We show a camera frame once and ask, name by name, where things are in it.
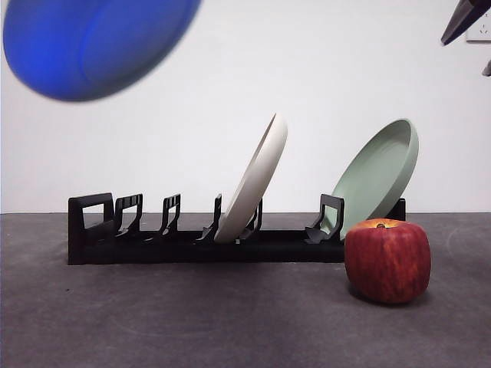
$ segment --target dish rack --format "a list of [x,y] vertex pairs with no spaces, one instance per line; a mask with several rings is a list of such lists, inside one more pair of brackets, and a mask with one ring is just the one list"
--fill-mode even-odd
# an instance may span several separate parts
[[[322,194],[317,219],[305,230],[262,230],[262,200],[242,234],[229,244],[214,237],[222,215],[222,195],[215,198],[213,222],[202,231],[179,230],[181,195],[163,200],[162,224],[156,231],[140,230],[143,195],[118,198],[111,193],[68,200],[68,264],[119,264],[167,262],[343,262],[344,200]],[[84,208],[104,205],[101,223],[85,227]],[[137,207],[135,219],[122,227],[123,210]],[[326,207],[336,210],[334,227],[321,230]],[[170,221],[170,210],[175,208]],[[386,216],[405,221],[406,201],[399,199]]]

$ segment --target green plate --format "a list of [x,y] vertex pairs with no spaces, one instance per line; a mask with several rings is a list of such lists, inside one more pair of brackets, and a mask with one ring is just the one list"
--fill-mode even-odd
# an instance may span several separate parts
[[[377,133],[350,163],[333,196],[344,198],[341,239],[351,226],[386,216],[406,189],[416,166],[419,143],[414,125],[397,120]],[[336,211],[327,208],[321,230],[329,233]]]

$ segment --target apple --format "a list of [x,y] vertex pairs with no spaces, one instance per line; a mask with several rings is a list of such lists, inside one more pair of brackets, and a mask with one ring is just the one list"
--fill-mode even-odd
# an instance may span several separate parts
[[344,266],[353,286],[382,303],[407,303],[430,281],[431,255],[419,225],[375,218],[353,226],[344,240]]

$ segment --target wall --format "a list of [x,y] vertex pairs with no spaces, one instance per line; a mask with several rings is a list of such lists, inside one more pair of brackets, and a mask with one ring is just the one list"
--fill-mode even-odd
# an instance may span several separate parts
[[205,0],[139,83],[63,103],[30,91],[2,55],[2,211],[65,212],[70,196],[142,192],[144,210],[225,204],[275,111],[288,119],[267,212],[316,211],[384,125],[414,122],[412,212],[491,210],[491,47],[445,48],[456,1]]

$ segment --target electrical outlet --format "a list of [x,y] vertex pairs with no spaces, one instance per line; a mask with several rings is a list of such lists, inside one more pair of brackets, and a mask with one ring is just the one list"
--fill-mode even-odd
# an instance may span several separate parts
[[491,42],[491,11],[471,25],[466,36],[467,42]]

